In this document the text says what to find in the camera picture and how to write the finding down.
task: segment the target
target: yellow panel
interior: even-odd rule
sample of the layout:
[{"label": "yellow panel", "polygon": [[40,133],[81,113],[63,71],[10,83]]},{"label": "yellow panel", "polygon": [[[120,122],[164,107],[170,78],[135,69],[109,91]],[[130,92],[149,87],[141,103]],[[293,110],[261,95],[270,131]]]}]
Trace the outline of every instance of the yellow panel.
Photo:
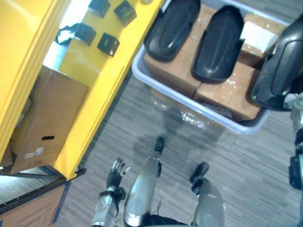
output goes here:
[{"label": "yellow panel", "polygon": [[[73,39],[59,70],[90,87],[89,94],[67,137],[54,167],[68,180],[75,176],[75,169],[104,118],[131,62],[137,53],[148,28],[158,13],[163,0],[153,0],[145,5],[141,0],[129,0],[137,18],[127,27],[119,22],[113,10],[121,0],[110,1],[104,18],[87,12],[83,23],[97,32],[92,44],[87,46]],[[114,57],[97,48],[103,33],[118,38],[120,45]]]},{"label": "yellow panel", "polygon": [[0,160],[69,2],[0,1]]}]

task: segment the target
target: plastic bin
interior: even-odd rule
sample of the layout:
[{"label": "plastic bin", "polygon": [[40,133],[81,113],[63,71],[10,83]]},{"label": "plastic bin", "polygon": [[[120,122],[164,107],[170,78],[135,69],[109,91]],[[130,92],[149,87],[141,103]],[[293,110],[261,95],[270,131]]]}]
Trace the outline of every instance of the plastic bin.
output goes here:
[{"label": "plastic bin", "polygon": [[[164,4],[163,10],[165,10],[165,8],[168,6],[169,2],[170,1],[167,1]],[[214,9],[219,9],[223,5],[231,4],[240,9],[242,16],[245,16],[246,13],[248,13],[248,12],[254,12],[254,13],[258,13],[261,16],[267,17],[271,20],[277,21],[281,24],[287,25],[286,22],[284,22],[280,19],[274,18],[263,12],[257,11],[254,8],[251,8],[249,6],[246,6],[246,5],[238,3],[238,2],[234,2],[232,0],[202,0],[201,3],[204,5],[210,6]],[[146,53],[146,51],[145,51],[144,45],[142,45],[132,63],[132,71],[133,71],[134,75],[140,81],[155,88],[162,94],[183,104],[184,106],[200,113],[202,116],[205,116],[205,117],[209,118],[210,120],[217,122],[217,123],[221,124],[222,126],[225,126],[226,128],[228,128],[234,132],[241,133],[241,134],[252,134],[252,133],[257,132],[258,130],[261,129],[261,127],[263,126],[266,119],[268,118],[268,116],[271,113],[270,110],[261,108],[260,112],[258,113],[258,115],[255,119],[249,120],[249,121],[234,122],[233,120],[231,120],[219,113],[216,113],[215,111],[203,106],[202,104],[182,95],[181,93],[179,93],[179,92],[169,88],[168,86],[158,82],[157,80],[151,78],[148,74],[148,71],[146,69],[145,62],[144,62],[145,53]]]}]

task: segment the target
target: brown cardboard box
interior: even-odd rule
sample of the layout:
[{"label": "brown cardboard box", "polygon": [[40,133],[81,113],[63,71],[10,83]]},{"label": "brown cardboard box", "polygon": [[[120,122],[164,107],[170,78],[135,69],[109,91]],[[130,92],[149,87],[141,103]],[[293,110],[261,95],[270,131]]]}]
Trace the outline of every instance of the brown cardboard box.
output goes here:
[{"label": "brown cardboard box", "polygon": [[237,62],[232,75],[221,84],[202,83],[194,99],[235,121],[256,117],[260,107],[250,99],[259,71]]},{"label": "brown cardboard box", "polygon": [[32,106],[11,137],[11,173],[54,162],[82,106],[87,86],[42,67]]},{"label": "brown cardboard box", "polygon": [[201,6],[200,14],[193,25],[188,39],[173,61],[159,62],[149,55],[145,55],[144,60],[150,76],[185,96],[192,98],[195,90],[200,85],[200,81],[192,77],[191,66],[203,32],[215,12],[215,9],[204,5]]},{"label": "brown cardboard box", "polygon": [[[285,25],[253,13],[248,13],[244,17],[244,22],[251,22],[260,28],[276,34],[277,36],[279,36],[286,28]],[[271,49],[272,47],[269,47],[266,51],[261,51],[257,47],[244,42],[238,61],[260,70],[267,53]]]},{"label": "brown cardboard box", "polygon": [[13,160],[11,156],[10,144],[8,144],[3,154],[2,160],[0,161],[0,166],[9,166],[11,164],[13,164]]},{"label": "brown cardboard box", "polygon": [[65,185],[0,215],[2,227],[53,227]]}]

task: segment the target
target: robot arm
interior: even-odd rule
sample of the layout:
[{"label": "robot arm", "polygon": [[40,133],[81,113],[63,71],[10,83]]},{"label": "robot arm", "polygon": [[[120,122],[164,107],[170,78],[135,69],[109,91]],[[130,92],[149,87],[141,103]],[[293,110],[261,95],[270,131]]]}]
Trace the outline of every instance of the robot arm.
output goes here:
[{"label": "robot arm", "polygon": [[124,168],[123,159],[117,158],[107,177],[107,189],[99,194],[96,213],[91,221],[92,227],[112,227],[119,212],[119,202],[125,199],[124,188],[119,187],[122,177],[131,170]]}]

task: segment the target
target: white paper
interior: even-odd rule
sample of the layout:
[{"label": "white paper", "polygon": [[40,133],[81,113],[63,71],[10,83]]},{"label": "white paper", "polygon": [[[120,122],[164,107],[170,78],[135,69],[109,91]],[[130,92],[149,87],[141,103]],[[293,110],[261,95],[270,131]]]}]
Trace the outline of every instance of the white paper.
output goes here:
[{"label": "white paper", "polygon": [[278,35],[248,21],[244,25],[240,38],[245,39],[245,44],[266,51],[277,41]]},{"label": "white paper", "polygon": [[34,153],[27,153],[27,154],[25,154],[25,159],[27,159],[27,158],[31,158],[31,157],[33,157],[34,156]]},{"label": "white paper", "polygon": [[35,153],[34,153],[34,156],[35,157],[36,156],[40,156],[42,154],[42,152],[43,152],[43,149],[44,149],[44,147],[37,148],[36,151],[35,151]]}]

